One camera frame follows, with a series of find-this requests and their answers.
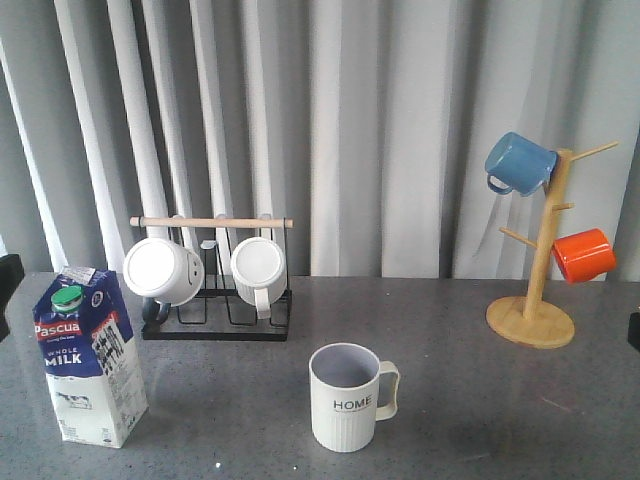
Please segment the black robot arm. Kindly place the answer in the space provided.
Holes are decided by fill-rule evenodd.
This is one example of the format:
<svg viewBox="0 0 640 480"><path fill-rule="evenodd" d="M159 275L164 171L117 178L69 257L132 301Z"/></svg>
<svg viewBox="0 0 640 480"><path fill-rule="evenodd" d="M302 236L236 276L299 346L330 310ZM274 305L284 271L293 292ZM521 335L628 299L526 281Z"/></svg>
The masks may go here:
<svg viewBox="0 0 640 480"><path fill-rule="evenodd" d="M18 254L7 254L0 261L0 340L3 341L10 333L6 320L6 307L25 277L24 267Z"/></svg>

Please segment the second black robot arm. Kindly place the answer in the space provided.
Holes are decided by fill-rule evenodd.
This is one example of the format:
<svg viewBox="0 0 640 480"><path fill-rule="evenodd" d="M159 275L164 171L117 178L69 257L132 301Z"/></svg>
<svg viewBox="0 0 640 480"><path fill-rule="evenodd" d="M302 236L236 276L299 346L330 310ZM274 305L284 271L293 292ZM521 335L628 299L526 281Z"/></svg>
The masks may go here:
<svg viewBox="0 0 640 480"><path fill-rule="evenodd" d="M629 317L627 342L640 351L640 312L634 312Z"/></svg>

